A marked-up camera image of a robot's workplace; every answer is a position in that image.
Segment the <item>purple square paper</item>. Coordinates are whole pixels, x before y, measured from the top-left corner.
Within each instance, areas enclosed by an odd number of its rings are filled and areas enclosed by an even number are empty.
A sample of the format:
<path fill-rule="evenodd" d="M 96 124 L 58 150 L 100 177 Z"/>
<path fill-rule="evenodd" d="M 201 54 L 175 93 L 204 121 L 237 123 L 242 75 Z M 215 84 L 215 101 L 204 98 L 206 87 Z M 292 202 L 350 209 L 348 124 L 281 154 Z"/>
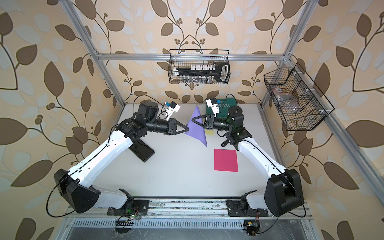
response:
<path fill-rule="evenodd" d="M 201 143 L 203 143 L 203 145 L 205 145 L 205 147 L 207 147 L 208 144 L 207 144 L 205 129 L 192 121 L 192 118 L 199 117 L 200 115 L 201 113 L 200 113 L 199 107 L 195 106 L 192 116 L 187 124 L 189 131 L 186 132 L 185 134 L 196 140 L 199 140 Z"/>

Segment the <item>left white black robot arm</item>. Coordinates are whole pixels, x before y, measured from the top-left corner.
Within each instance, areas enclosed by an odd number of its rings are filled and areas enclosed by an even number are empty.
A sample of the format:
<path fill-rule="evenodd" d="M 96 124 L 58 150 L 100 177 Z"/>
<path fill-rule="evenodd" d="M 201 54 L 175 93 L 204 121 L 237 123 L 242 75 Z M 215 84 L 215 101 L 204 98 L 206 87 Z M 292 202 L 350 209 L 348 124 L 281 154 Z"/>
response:
<path fill-rule="evenodd" d="M 131 150 L 142 162 L 152 157 L 155 151 L 144 143 L 141 138 L 148 132 L 162 133 L 166 136 L 178 135 L 177 127 L 182 133 L 188 127 L 181 124 L 171 115 L 178 112 L 180 105 L 175 102 L 166 103 L 166 119 L 158 118 L 157 103 L 145 101 L 139 105 L 131 118 L 123 120 L 113 127 L 108 139 L 84 160 L 71 167 L 68 171 L 58 170 L 54 174 L 60 195 L 78 214 L 92 208 L 113 208 L 126 210 L 133 205 L 134 198 L 126 190 L 102 190 L 93 185 L 98 175 L 126 149 Z"/>

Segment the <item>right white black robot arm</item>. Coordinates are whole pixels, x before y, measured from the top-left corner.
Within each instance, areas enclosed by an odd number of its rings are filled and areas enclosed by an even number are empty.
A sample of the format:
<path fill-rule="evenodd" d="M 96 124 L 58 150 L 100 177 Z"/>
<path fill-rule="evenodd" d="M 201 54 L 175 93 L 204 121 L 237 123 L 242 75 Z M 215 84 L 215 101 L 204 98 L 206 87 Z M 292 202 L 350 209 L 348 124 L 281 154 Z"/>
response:
<path fill-rule="evenodd" d="M 263 193 L 251 191 L 243 195 L 245 211 L 264 209 L 280 217 L 304 206 L 299 173 L 280 165 L 256 143 L 244 127 L 243 110 L 239 106 L 229 107 L 225 118 L 201 115 L 192 117 L 191 120 L 206 130 L 224 131 L 227 140 L 223 145 L 230 144 L 247 157 L 264 178 L 266 189 Z"/>

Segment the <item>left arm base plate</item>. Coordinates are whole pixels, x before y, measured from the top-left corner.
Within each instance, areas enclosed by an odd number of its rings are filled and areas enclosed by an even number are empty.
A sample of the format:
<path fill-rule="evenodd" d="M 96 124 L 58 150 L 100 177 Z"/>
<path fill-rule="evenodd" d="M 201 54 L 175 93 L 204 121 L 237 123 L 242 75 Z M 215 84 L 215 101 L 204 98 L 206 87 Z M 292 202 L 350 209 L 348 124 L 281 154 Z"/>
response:
<path fill-rule="evenodd" d="M 128 200 L 120 209 L 109 208 L 108 216 L 146 215 L 149 210 L 149 200 Z"/>

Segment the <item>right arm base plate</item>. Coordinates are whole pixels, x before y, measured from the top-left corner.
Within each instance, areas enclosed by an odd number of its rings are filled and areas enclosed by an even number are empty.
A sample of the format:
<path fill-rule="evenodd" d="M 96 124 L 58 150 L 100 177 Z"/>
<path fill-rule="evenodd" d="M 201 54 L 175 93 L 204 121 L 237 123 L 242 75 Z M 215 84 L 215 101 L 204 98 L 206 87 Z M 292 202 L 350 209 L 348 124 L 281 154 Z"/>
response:
<path fill-rule="evenodd" d="M 252 209 L 245 200 L 226 200 L 228 215 L 230 217 L 268 217 L 265 209 Z"/>

